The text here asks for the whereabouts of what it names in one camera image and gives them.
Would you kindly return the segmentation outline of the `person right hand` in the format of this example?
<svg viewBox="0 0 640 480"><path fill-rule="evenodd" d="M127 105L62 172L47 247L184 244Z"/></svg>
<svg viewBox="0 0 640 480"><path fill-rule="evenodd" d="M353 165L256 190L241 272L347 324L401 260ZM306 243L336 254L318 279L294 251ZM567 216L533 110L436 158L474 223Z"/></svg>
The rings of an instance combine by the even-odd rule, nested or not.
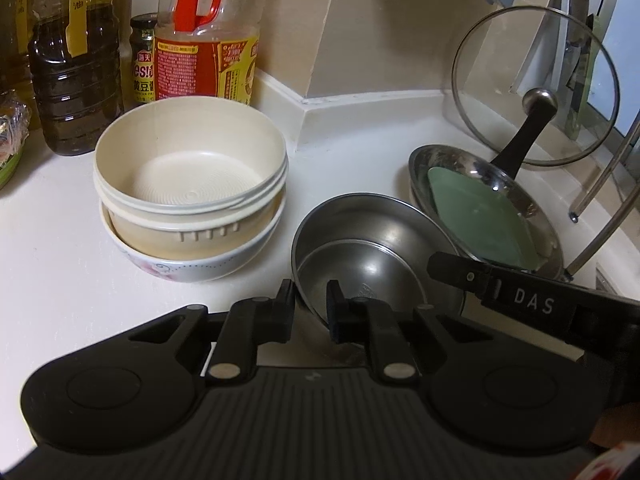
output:
<svg viewBox="0 0 640 480"><path fill-rule="evenodd" d="M606 448L577 479L639 480L639 405L613 408L599 420L591 441Z"/></svg>

